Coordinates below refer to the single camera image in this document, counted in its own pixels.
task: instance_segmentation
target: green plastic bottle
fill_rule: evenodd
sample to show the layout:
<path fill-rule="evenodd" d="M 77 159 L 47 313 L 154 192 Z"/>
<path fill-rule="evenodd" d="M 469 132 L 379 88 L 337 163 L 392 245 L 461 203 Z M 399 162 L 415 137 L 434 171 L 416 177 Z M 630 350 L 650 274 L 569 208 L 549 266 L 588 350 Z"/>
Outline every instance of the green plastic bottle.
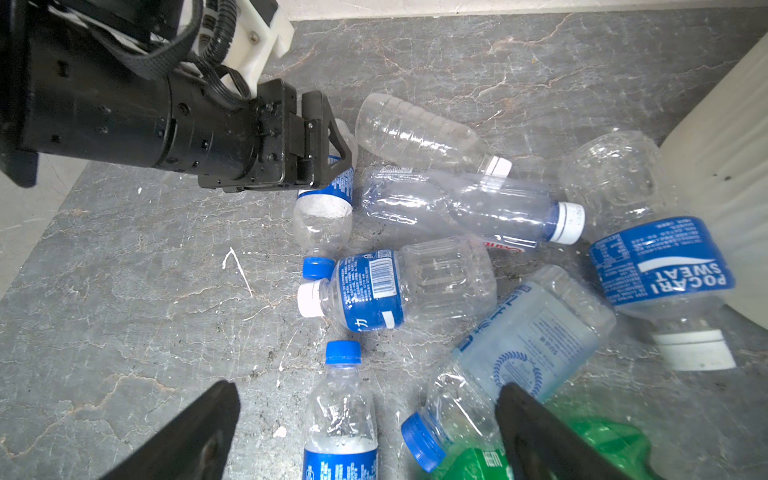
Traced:
<path fill-rule="evenodd" d="M 650 441 L 632 425 L 596 416 L 564 421 L 596 452 L 633 480 L 664 480 L 649 465 Z M 467 449 L 453 462 L 446 459 L 432 480 L 514 480 L 504 450 Z"/>
<path fill-rule="evenodd" d="M 441 463 L 429 477 L 432 480 L 513 480 L 501 449 L 466 449 L 453 462 Z"/>
<path fill-rule="evenodd" d="M 574 417 L 565 424 L 633 480 L 664 480 L 650 467 L 650 440 L 637 427 L 603 417 Z"/>

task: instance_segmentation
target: bottle cap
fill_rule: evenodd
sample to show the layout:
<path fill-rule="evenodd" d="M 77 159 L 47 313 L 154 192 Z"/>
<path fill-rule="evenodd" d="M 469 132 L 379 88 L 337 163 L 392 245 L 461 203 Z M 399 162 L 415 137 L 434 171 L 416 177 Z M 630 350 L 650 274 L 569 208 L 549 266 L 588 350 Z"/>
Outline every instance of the bottle cap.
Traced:
<path fill-rule="evenodd" d="M 584 231 L 584 222 L 586 221 L 584 207 L 570 202 L 558 202 L 558 206 L 560 207 L 558 225 L 549 241 L 573 245 L 581 238 L 581 232 Z"/>
<path fill-rule="evenodd" d="M 437 468 L 445 459 L 445 452 L 418 412 L 402 423 L 400 432 L 408 450 L 427 473 Z"/>
<path fill-rule="evenodd" d="M 509 175 L 509 171 L 512 169 L 512 162 L 506 158 L 494 155 L 491 159 L 491 163 L 485 168 L 485 171 L 481 173 L 490 177 L 503 177 L 506 178 Z"/>
<path fill-rule="evenodd" d="M 304 257 L 304 268 L 301 270 L 301 275 L 304 280 L 320 280 L 322 278 L 331 280 L 335 265 L 336 262 L 330 258 Z"/>
<path fill-rule="evenodd" d="M 304 318 L 314 318 L 323 315 L 323 304 L 320 302 L 320 284 L 323 280 L 302 283 L 296 299 L 299 303 L 299 313 Z"/>
<path fill-rule="evenodd" d="M 326 365 L 359 365 L 360 344 L 352 340 L 337 340 L 326 345 Z"/>
<path fill-rule="evenodd" d="M 736 368 L 722 330 L 654 334 L 654 340 L 672 370 L 700 372 Z"/>

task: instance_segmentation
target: crushed plastic bottle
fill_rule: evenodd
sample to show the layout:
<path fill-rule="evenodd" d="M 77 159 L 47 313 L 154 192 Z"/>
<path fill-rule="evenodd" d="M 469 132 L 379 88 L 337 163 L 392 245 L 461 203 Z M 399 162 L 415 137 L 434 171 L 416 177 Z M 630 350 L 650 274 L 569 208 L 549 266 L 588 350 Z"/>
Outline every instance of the crushed plastic bottle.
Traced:
<path fill-rule="evenodd" d="M 303 480 L 376 480 L 376 415 L 359 365 L 359 343 L 328 342 L 326 378 L 310 393 L 306 413 Z"/>
<path fill-rule="evenodd" d="M 632 480 L 664 480 L 651 468 L 650 440 L 637 427 L 604 417 L 574 417 L 565 423 Z"/>
<path fill-rule="evenodd" d="M 483 316 L 496 304 L 488 251 L 472 235 L 378 250 L 340 260 L 330 280 L 299 287 L 299 312 L 353 332 L 403 322 Z"/>
<path fill-rule="evenodd" d="M 590 258 L 616 310 L 654 324 L 672 369 L 735 367 L 707 322 L 735 280 L 704 222 L 680 208 L 656 144 L 639 131 L 603 135 L 567 156 L 560 177 L 587 210 Z"/>
<path fill-rule="evenodd" d="M 487 153 L 488 145 L 470 127 L 392 95 L 368 95 L 355 136 L 360 146 L 401 167 L 497 177 L 507 177 L 513 168 L 510 160 Z"/>
<path fill-rule="evenodd" d="M 584 228 L 584 208 L 553 201 L 546 186 L 479 174 L 384 167 L 366 181 L 361 204 L 369 217 L 431 237 L 470 232 L 487 247 L 515 252 L 540 242 L 571 245 Z"/>
<path fill-rule="evenodd" d="M 435 369 L 426 404 L 401 426 L 416 461 L 431 472 L 453 449 L 498 449 L 502 386 L 545 401 L 615 323 L 611 308 L 559 266 L 528 276 Z"/>
<path fill-rule="evenodd" d="M 300 190 L 293 208 L 293 235 L 304 257 L 306 280 L 330 278 L 334 256 L 349 242 L 352 233 L 352 186 L 357 165 L 357 140 L 346 124 L 336 119 L 344 141 L 352 151 L 352 167 L 321 190 Z M 339 151 L 329 145 L 328 161 L 339 161 Z"/>

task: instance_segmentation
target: white wall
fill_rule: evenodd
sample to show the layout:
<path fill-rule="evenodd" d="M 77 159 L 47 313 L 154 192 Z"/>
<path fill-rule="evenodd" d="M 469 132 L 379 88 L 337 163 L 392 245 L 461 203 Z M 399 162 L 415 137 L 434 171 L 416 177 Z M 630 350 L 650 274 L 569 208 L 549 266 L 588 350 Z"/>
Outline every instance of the white wall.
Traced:
<path fill-rule="evenodd" d="M 278 0 L 291 20 L 765 6 L 768 0 Z"/>

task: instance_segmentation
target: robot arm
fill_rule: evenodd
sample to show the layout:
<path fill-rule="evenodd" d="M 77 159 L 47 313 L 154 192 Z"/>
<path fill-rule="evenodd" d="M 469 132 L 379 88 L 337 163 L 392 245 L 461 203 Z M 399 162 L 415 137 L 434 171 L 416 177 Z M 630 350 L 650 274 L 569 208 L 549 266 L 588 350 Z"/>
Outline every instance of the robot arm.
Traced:
<path fill-rule="evenodd" d="M 31 187 L 37 154 L 58 154 L 193 174 L 201 187 L 227 192 L 322 188 L 348 169 L 352 155 L 325 95 L 302 95 L 299 116 L 293 87 L 281 79 L 256 85 L 266 59 L 285 53 L 293 36 L 277 4 L 237 0 L 235 28 L 222 42 L 216 21 L 206 23 L 216 13 L 211 1 L 205 9 L 202 1 L 192 1 L 191 18 L 213 26 L 201 36 L 206 46 L 218 42 L 223 60 L 174 45 L 186 32 L 177 34 L 180 0 L 5 0 L 0 168 Z M 86 21 L 73 22 L 73 12 Z M 198 25 L 187 28 L 197 36 Z M 119 45 L 113 33 L 148 53 Z M 198 69 L 166 55 L 169 47 Z M 333 165 L 329 139 L 342 157 Z"/>

